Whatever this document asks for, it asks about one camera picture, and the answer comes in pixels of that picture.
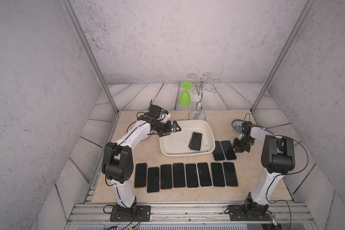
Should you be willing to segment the white plastic storage box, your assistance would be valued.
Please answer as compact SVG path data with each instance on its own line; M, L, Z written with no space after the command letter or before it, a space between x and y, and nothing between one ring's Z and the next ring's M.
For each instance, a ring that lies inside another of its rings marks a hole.
M171 133L168 136L160 137L160 147L164 155L169 157L183 157L208 154L214 151L216 144L212 129L204 120L179 120L177 124L180 131ZM201 149L189 148L194 132L201 133Z

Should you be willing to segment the dark phone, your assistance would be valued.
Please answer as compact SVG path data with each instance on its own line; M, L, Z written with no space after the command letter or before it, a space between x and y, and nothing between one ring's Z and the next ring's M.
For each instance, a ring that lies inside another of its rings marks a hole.
M214 161L224 161L225 160L225 155L223 153L221 144L219 141L215 141L215 149L212 152Z

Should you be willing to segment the black phone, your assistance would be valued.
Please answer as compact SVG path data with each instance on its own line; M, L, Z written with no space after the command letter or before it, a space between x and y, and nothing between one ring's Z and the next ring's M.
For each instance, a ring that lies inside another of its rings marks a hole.
M234 163L223 163L226 186L238 187L238 179L236 175Z
M211 180L208 163L198 163L197 167L198 167L198 176L199 176L200 186L201 187L212 186L212 180Z
M147 175L147 192L157 193L160 190L160 169L159 167L150 167Z
M225 187L225 178L222 163L211 163L210 165L213 186Z

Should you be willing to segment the phone with purple clear case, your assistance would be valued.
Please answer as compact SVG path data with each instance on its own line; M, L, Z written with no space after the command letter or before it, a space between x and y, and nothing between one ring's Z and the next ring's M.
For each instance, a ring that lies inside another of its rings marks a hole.
M135 188L144 188L147 186L147 164L139 163L136 165L135 170Z

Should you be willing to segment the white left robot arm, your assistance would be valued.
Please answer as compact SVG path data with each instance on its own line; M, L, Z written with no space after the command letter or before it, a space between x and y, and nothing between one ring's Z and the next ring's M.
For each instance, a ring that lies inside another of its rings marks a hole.
M155 131L159 137L165 137L181 131L177 121L170 121L151 116L140 116L134 127L116 142L109 142L104 148L102 173L111 182L117 195L117 207L133 212L137 207L137 198L133 194L130 178L134 170L133 150L142 139Z

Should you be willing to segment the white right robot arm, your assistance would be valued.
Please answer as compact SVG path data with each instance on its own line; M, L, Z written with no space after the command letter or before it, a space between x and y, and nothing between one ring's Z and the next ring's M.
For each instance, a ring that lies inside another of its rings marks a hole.
M295 167L294 141L277 136L250 121L244 121L241 128L239 138L233 142L234 152L249 152L256 140L263 143L260 180L241 206L244 215L259 218L266 215L278 182Z

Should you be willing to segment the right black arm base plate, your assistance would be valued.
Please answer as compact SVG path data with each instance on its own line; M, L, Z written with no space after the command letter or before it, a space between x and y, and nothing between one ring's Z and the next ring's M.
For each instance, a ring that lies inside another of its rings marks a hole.
M228 206L225 214L228 214L230 221L270 221L271 216L268 213L268 205L259 205L256 207L247 207L246 205Z

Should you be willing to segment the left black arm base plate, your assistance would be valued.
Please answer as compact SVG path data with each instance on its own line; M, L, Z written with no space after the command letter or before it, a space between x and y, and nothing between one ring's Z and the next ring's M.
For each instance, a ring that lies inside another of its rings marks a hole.
M113 206L111 211L111 222L149 222L151 206L133 205L131 208L124 208L120 205Z

